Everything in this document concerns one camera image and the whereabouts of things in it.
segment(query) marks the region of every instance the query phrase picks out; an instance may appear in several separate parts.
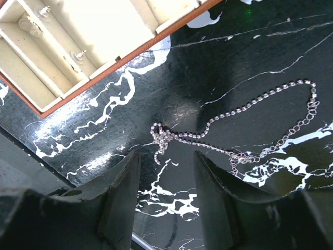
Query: gray floor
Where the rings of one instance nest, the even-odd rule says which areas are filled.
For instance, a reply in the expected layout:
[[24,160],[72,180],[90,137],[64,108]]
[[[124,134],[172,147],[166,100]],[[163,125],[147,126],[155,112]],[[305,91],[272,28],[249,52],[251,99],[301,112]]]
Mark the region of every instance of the gray floor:
[[69,187],[0,133],[0,189],[32,188],[42,194]]

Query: brown jewelry box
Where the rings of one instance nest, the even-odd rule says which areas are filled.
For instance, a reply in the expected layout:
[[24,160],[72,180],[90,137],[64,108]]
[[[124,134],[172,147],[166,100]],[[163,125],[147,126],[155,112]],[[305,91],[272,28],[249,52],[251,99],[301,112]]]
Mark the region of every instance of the brown jewelry box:
[[45,118],[220,1],[0,0],[0,77]]

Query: silver necklace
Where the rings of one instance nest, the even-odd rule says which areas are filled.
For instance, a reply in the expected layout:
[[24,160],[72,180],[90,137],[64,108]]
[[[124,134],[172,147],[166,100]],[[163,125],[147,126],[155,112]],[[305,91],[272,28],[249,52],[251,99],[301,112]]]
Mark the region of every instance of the silver necklace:
[[[197,140],[204,138],[208,132],[209,127],[212,123],[225,118],[229,116],[233,116],[237,113],[241,113],[246,111],[247,109],[251,108],[253,105],[261,102],[265,98],[268,98],[271,95],[276,94],[277,92],[281,92],[282,90],[286,90],[290,87],[294,87],[296,85],[303,85],[308,84],[311,87],[311,95],[312,97],[308,101],[308,113],[306,117],[303,120],[300,120],[295,126],[293,126],[291,129],[288,130],[288,132],[280,139],[278,140],[274,145],[270,146],[269,148],[265,148],[259,156],[252,156],[247,153],[235,153],[232,150],[226,150],[222,149],[220,147],[211,146],[206,143],[201,143]],[[284,84],[281,87],[277,87],[274,90],[270,90],[268,93],[264,93],[263,95],[259,96],[256,99],[253,99],[248,104],[242,106],[241,108],[237,108],[236,110],[232,110],[230,112],[226,112],[224,114],[220,114],[218,116],[215,116],[214,118],[210,119],[206,124],[206,129],[202,133],[177,133],[172,132],[169,129],[164,130],[163,125],[158,122],[154,123],[151,127],[150,134],[153,137],[153,143],[159,145],[159,149],[154,154],[154,160],[155,162],[160,165],[161,162],[158,160],[158,155],[164,155],[165,151],[168,148],[168,143],[172,140],[177,140],[179,142],[193,145],[193,146],[199,146],[199,147],[205,147],[211,150],[215,150],[219,153],[226,154],[230,157],[230,164],[232,166],[232,170],[234,173],[236,173],[237,170],[237,164],[245,164],[245,163],[258,163],[260,159],[264,158],[267,154],[270,154],[276,150],[279,149],[280,146],[284,145],[285,142],[289,139],[290,136],[296,134],[298,131],[300,131],[301,126],[308,125],[311,120],[314,119],[315,115],[317,114],[317,107],[320,104],[320,102],[316,99],[316,84],[314,82],[311,82],[309,80],[298,80],[297,82],[290,82],[289,84]]]

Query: black tabletop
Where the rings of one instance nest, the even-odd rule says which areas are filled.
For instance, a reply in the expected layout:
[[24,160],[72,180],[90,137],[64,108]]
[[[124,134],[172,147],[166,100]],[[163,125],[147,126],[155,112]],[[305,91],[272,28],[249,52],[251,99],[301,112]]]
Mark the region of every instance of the black tabletop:
[[[154,122],[199,133],[212,117],[309,79],[314,120],[237,176],[279,195],[333,185],[333,1],[250,2],[216,5],[45,119],[0,83],[0,126],[75,185],[140,149],[135,233],[156,249],[204,249],[193,153],[231,171],[229,157],[172,141],[158,166]],[[310,97],[308,85],[283,90],[213,123],[203,141],[258,155],[305,117]]]

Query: marble surface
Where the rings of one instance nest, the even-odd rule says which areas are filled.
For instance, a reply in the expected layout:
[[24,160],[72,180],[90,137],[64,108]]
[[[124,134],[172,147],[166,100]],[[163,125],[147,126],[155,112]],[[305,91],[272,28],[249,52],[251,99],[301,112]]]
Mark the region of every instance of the marble surface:
[[[333,185],[333,1],[228,0],[213,7],[63,108],[39,118],[0,83],[0,126],[73,184],[142,151],[134,231],[155,249],[204,249],[193,176],[201,150],[231,170],[226,155],[171,142],[153,160],[150,126],[201,132],[206,122],[272,88],[309,79],[315,119],[238,177],[286,195]],[[308,86],[278,93],[211,126],[204,141],[259,153],[306,115]]]

